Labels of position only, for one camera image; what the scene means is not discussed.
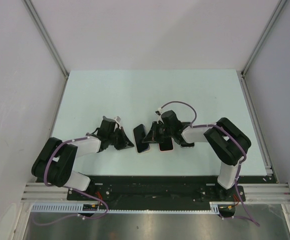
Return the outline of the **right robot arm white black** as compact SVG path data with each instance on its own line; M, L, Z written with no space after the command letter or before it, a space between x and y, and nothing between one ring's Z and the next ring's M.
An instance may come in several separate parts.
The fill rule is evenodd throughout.
M241 165L252 146L251 140L236 125L226 117L216 123L191 125L190 122L180 121L176 113L169 110L152 123L148 134L141 140L146 144L161 144L168 138L178 145L209 143L221 161L215 194L222 201L233 196L233 186L239 179Z

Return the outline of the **blue phone case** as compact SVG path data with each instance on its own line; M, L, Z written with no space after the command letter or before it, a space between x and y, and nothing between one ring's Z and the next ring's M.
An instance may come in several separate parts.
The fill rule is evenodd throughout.
M150 144L143 142L146 135L146 128L143 124L139 124L133 129L135 148L138 154L142 154L150 150Z

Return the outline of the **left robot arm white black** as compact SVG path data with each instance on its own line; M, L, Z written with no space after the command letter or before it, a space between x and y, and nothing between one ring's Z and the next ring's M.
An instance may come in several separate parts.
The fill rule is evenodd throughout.
M92 199L96 188L90 184L88 176L73 170L75 160L101 153L109 146L117 151L133 148L135 145L127 137L120 121L118 116L113 119L104 116L100 126L83 137L66 141L50 137L36 158L31 174L48 187L76 189L83 199Z

